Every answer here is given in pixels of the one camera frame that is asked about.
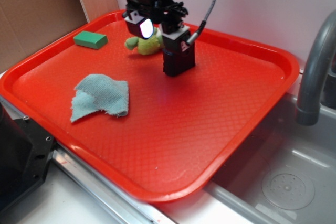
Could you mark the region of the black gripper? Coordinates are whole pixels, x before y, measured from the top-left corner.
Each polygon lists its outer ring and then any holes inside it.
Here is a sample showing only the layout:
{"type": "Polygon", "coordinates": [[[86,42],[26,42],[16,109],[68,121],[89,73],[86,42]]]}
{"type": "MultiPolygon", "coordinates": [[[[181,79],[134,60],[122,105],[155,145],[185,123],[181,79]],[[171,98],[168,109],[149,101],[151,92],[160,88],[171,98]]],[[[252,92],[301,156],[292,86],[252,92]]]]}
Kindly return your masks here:
{"type": "Polygon", "coordinates": [[[168,33],[168,26],[162,22],[180,23],[188,15],[183,2],[174,0],[127,0],[124,18],[129,32],[142,39],[154,34],[154,25],[160,24],[164,49],[171,53],[185,52],[190,48],[190,26],[182,24],[177,31],[168,33]]]}

